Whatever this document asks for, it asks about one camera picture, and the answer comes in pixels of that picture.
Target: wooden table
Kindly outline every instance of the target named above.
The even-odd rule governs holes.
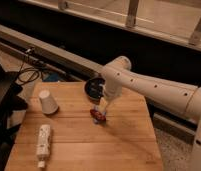
[[[18,132],[6,171],[37,171],[36,143],[41,124],[53,129],[46,171],[163,170],[144,97],[123,89],[108,108],[106,125],[95,125],[84,82],[38,83]],[[47,117],[38,94],[48,89],[60,110]]]

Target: black cable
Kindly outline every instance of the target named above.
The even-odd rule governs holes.
[[[57,74],[63,76],[64,78],[66,77],[66,74],[61,74],[60,72],[58,72],[54,69],[46,68],[46,66],[45,66],[46,64],[43,61],[40,61],[40,60],[30,61],[30,54],[32,54],[32,51],[29,49],[24,54],[23,62],[21,64],[21,67],[20,67],[19,72],[18,72],[19,73],[18,80],[21,82],[21,84],[19,84],[19,85],[21,85],[21,86],[25,85],[27,83],[30,83],[30,82],[37,80],[38,78],[41,78],[43,81],[44,80],[44,74],[57,73]],[[26,60],[29,64],[32,65],[32,67],[28,67],[28,68],[23,69],[23,66],[24,66]],[[28,72],[32,72],[32,74],[30,75],[30,77],[27,80],[23,80],[21,78],[21,75],[26,74]]]

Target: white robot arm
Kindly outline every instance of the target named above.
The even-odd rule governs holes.
[[[121,93],[121,88],[126,87],[151,99],[165,111],[196,120],[199,124],[190,170],[201,171],[201,87],[135,74],[130,68],[131,62],[124,56],[102,68],[104,100],[110,103]]]

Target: white paper cup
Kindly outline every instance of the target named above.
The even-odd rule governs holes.
[[[53,114],[58,110],[58,105],[49,90],[42,90],[39,93],[39,100],[44,114]]]

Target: small red object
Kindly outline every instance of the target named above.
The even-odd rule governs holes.
[[[99,111],[97,111],[95,109],[91,109],[90,113],[91,113],[92,117],[95,118],[97,121],[100,121],[100,122],[106,121],[105,115],[103,115]]]

